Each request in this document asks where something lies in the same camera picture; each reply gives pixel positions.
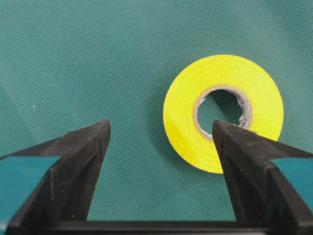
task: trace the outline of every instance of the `green mesh surface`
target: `green mesh surface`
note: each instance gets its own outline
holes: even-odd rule
[[[90,220],[234,219],[223,176],[168,143],[166,92],[200,58],[250,59],[282,94],[280,141],[313,151],[312,12],[310,0],[1,0],[0,155],[108,118]],[[200,119],[223,116],[204,105]]]

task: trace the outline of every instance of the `tape roll hole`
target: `tape roll hole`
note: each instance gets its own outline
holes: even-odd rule
[[[215,119],[249,129],[252,122],[249,99],[242,91],[231,86],[216,86],[206,90],[195,104],[194,122],[200,134],[210,141],[213,141],[212,125]]]

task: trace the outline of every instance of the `black clamp jaw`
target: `black clamp jaw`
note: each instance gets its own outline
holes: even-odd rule
[[[214,122],[213,139],[237,221],[269,222],[284,234],[313,234],[312,211],[271,162],[312,158],[311,153],[221,120]]]
[[[86,221],[110,134],[104,120],[0,158],[61,156],[11,219],[6,234],[313,234],[312,212],[270,161],[313,155],[220,120],[214,122],[213,139],[236,221]]]

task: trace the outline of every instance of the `tape roll core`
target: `tape roll core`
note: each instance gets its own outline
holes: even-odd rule
[[[243,110],[240,125],[277,140],[283,125],[283,101],[272,78],[260,66],[234,55],[215,55],[186,67],[173,81],[163,106],[166,135],[176,152],[191,165],[223,173],[212,141],[198,122],[198,108],[210,92],[233,93]]]
[[[203,103],[207,95],[217,90],[225,90],[236,96],[238,104],[243,111],[243,114],[239,118],[240,127],[249,129],[251,122],[252,122],[252,106],[251,106],[249,99],[242,91],[238,90],[235,87],[227,86],[227,85],[219,85],[219,86],[212,87],[200,95],[197,102],[195,103],[195,108],[194,108],[194,122],[195,122],[196,128],[198,129],[198,131],[204,138],[206,138],[207,140],[211,142],[213,142],[212,134],[209,134],[206,131],[204,131],[198,122],[198,108]]]

